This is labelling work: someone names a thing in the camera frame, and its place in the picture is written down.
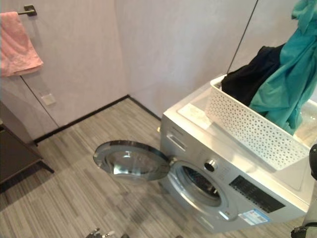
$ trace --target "front-loading washing machine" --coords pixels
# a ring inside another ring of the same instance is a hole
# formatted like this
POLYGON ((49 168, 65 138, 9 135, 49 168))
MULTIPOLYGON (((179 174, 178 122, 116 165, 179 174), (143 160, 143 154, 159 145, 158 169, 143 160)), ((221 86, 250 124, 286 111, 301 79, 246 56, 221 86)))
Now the front-loading washing machine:
POLYGON ((276 171, 204 113, 209 84, 161 120, 160 150, 134 141, 100 145, 95 163, 114 179, 161 185, 212 233, 305 215, 314 179, 308 160, 276 171))

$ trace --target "electrical outlet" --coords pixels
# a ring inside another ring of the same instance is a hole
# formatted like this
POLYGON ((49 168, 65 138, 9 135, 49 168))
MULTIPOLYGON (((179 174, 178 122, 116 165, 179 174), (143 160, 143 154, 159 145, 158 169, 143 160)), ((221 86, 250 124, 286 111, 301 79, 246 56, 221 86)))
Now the electrical outlet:
POLYGON ((55 100, 54 96, 51 93, 49 93, 47 95, 44 95, 41 98, 42 98, 42 100, 43 100, 43 102, 45 103, 46 106, 49 106, 49 105, 52 105, 52 104, 56 103, 56 100, 55 100))

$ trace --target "dark cabinet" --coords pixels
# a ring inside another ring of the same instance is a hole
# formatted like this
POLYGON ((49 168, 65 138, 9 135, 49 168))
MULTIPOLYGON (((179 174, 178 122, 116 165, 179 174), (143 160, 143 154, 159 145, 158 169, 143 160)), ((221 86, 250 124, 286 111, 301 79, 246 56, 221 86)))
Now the dark cabinet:
POLYGON ((0 183, 35 163, 53 173, 42 161, 23 124, 4 104, 0 104, 0 109, 0 183))

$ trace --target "washing machine door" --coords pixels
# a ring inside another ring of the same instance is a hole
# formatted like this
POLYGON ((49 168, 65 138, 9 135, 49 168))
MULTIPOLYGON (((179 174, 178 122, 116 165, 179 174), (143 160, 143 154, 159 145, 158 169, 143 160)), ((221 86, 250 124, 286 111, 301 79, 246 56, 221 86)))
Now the washing machine door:
POLYGON ((170 159, 161 151, 128 140, 100 145, 95 151, 94 161, 114 179, 130 184, 161 179, 170 170, 170 159))

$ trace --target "towel rack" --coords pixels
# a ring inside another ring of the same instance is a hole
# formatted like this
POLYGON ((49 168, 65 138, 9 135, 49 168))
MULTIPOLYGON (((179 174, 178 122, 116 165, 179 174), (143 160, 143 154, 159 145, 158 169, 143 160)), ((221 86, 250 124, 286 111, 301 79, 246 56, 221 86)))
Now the towel rack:
POLYGON ((37 15, 37 12, 34 8, 33 5, 26 5, 24 6, 24 10, 23 12, 18 12, 18 15, 28 15, 28 16, 36 16, 37 15))

